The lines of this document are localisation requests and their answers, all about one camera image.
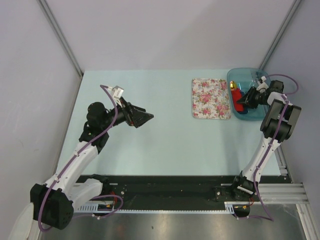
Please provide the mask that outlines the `red paper napkin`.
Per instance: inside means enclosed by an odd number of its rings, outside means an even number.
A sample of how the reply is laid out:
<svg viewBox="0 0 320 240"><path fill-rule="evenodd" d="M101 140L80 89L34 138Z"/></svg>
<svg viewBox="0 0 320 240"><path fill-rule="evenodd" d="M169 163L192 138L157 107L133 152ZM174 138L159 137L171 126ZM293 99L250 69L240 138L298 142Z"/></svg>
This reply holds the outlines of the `red paper napkin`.
<svg viewBox="0 0 320 240"><path fill-rule="evenodd" d="M242 92L238 88L232 88L231 89L231 96L232 96L232 102L234 109L238 113L244 113L245 112L245 107L242 103L237 103L238 100L242 98Z"/></svg>

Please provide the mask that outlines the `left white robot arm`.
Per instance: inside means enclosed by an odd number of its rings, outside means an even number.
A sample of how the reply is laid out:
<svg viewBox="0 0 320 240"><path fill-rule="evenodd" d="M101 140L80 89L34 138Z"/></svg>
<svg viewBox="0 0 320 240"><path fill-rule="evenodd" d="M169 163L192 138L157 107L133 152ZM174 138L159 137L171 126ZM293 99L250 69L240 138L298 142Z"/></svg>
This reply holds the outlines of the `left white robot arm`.
<svg viewBox="0 0 320 240"><path fill-rule="evenodd" d="M121 123L139 128L154 118L144 108L127 102L123 97L108 110L103 103L94 102L87 108L86 122L73 154L63 167L45 183L36 183L30 190L33 203L33 219L41 231L43 224L49 228L63 230L70 223L74 211L97 197L105 200L111 188L102 176L93 175L79 187L75 187L85 168L106 145L108 130Z"/></svg>

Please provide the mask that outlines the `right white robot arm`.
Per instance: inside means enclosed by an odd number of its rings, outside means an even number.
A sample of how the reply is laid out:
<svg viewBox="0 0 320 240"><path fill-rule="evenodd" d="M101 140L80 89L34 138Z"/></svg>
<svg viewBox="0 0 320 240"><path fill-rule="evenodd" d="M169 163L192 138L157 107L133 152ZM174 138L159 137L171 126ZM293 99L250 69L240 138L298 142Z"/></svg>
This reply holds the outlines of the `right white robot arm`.
<svg viewBox="0 0 320 240"><path fill-rule="evenodd" d="M247 166L236 176L230 187L231 196L237 201L245 201L258 193L258 184L263 169L273 152L288 140L298 122L302 108L292 104L283 93L284 83L272 80L266 83L262 76L257 80L258 86L249 91L237 102L255 109L259 105L269 106L261 123L262 136L256 151Z"/></svg>

